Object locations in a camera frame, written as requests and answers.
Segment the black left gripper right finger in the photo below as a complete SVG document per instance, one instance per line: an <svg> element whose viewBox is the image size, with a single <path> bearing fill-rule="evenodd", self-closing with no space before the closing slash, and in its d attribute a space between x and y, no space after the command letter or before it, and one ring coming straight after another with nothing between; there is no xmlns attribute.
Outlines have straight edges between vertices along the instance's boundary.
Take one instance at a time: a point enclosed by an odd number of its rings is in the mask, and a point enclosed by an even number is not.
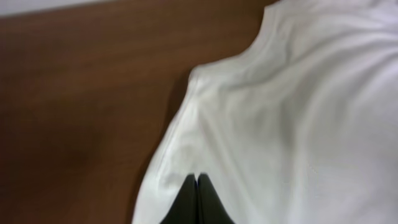
<svg viewBox="0 0 398 224"><path fill-rule="evenodd" d="M198 222L200 224L234 224L226 212L209 176L198 177Z"/></svg>

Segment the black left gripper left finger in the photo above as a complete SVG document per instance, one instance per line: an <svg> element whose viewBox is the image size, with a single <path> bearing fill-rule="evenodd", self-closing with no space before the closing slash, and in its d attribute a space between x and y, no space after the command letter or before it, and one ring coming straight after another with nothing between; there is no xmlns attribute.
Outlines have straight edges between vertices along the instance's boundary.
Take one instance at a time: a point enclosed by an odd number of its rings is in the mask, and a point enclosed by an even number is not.
<svg viewBox="0 0 398 224"><path fill-rule="evenodd" d="M193 174L189 174L161 224L196 224L197 207L197 181Z"/></svg>

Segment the white t-shirt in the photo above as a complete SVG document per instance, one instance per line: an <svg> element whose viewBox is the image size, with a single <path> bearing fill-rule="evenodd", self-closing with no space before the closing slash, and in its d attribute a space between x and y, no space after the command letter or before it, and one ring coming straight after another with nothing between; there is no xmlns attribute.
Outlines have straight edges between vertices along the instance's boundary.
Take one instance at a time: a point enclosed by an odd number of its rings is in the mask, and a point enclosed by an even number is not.
<svg viewBox="0 0 398 224"><path fill-rule="evenodd" d="M192 70L133 222L202 172L236 223L396 223L397 2L267 6L245 52Z"/></svg>

